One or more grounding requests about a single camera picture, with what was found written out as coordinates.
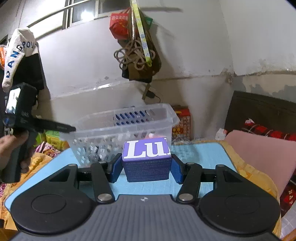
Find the person left hand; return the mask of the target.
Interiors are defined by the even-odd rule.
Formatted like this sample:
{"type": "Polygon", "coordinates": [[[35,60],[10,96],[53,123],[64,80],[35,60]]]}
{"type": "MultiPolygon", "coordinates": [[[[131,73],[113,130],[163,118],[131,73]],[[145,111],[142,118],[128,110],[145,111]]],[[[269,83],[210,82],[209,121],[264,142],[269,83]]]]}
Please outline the person left hand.
{"type": "MultiPolygon", "coordinates": [[[[7,166],[11,157],[12,151],[26,142],[29,137],[29,132],[25,131],[20,135],[7,135],[1,137],[0,146],[0,165],[1,171],[7,166]]],[[[30,147],[26,156],[21,162],[21,172],[27,173],[31,163],[31,157],[34,153],[34,147],[30,147]]]]}

